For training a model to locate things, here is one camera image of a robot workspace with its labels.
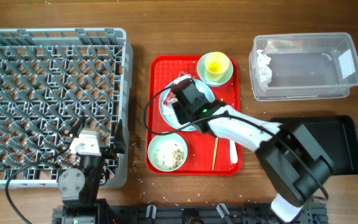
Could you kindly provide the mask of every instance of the crumpled paper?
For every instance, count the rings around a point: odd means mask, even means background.
[[[259,81],[262,87],[268,88],[268,85],[272,81],[272,70],[267,66],[272,60],[269,56],[263,54],[264,50],[257,50],[258,54],[258,68],[259,68]]]
[[[194,76],[186,72],[180,72],[179,76],[176,79],[174,79],[173,84],[176,85],[187,78],[194,78]],[[177,99],[175,98],[175,95],[170,90],[162,103],[162,113],[165,116],[171,116],[175,114],[175,111],[172,108],[172,103],[176,101]]]

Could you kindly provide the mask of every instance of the black tray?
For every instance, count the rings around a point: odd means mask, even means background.
[[[337,168],[336,175],[358,174],[358,141],[356,128],[350,116],[273,118],[271,121],[300,121],[333,160]]]

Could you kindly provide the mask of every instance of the yellow liquid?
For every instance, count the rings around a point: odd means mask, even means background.
[[[220,70],[219,63],[212,62],[210,65],[208,65],[208,70],[213,73],[218,73]]]

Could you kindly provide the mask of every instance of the red tray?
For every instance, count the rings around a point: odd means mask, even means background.
[[[149,99],[156,92],[165,88],[172,80],[176,79],[180,72],[187,72],[200,79],[197,74],[197,63],[202,55],[161,55],[155,58],[150,67]],[[240,110],[239,76],[236,61],[230,58],[234,72],[232,78],[219,87],[211,87],[215,99],[221,99]],[[161,117],[158,109],[159,96],[149,106],[148,124],[153,131],[173,131]],[[242,167],[242,148],[236,144],[238,163],[230,162],[229,140],[220,139],[216,152],[215,168],[212,170],[215,138],[209,134],[200,134],[197,131],[180,131],[179,134],[187,143],[188,155],[185,163],[172,172],[162,172],[156,169],[149,161],[147,149],[154,134],[147,131],[146,134],[146,164],[147,167],[157,174],[168,175],[233,175]]]

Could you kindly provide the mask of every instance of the black base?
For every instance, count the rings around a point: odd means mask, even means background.
[[[52,224],[110,224],[117,223],[117,216],[107,200],[97,199],[93,206],[55,208],[52,213]]]
[[[182,211],[191,207],[157,207],[155,220],[146,219],[146,207],[111,207],[119,217],[120,224],[184,224]],[[216,206],[192,207],[195,208],[205,224],[225,224],[219,216]],[[238,224],[268,224],[278,223],[269,219],[269,203],[250,203],[238,207],[227,207],[233,223]],[[328,224],[327,208],[325,204],[311,203],[304,206],[302,214],[295,221],[299,224]]]

